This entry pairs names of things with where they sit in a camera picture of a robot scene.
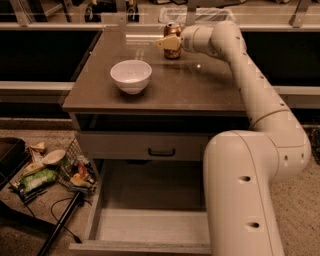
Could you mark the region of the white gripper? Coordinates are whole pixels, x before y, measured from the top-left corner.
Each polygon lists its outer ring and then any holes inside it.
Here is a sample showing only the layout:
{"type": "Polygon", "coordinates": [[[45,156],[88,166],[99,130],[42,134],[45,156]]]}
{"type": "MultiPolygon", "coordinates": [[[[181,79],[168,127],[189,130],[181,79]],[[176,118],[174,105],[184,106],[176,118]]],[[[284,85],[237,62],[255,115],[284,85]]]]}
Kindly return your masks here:
{"type": "Polygon", "coordinates": [[[164,50],[179,50],[182,45],[187,52],[212,55],[214,53],[211,43],[212,31],[213,28],[209,26],[188,26],[181,32],[180,38],[171,34],[156,40],[154,45],[164,50]]]}

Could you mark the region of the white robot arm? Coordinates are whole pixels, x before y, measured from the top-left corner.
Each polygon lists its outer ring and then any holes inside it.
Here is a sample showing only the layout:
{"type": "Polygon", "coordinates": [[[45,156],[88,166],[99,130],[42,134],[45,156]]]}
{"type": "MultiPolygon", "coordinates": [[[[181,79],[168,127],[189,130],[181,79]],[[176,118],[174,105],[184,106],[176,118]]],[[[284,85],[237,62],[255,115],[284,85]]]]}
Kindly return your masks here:
{"type": "Polygon", "coordinates": [[[284,256],[270,184],[302,172],[311,157],[308,136],[247,53],[231,21],[188,26],[154,42],[160,49],[203,53],[226,62],[248,131],[226,131],[208,143],[204,193],[213,256],[284,256]]]}

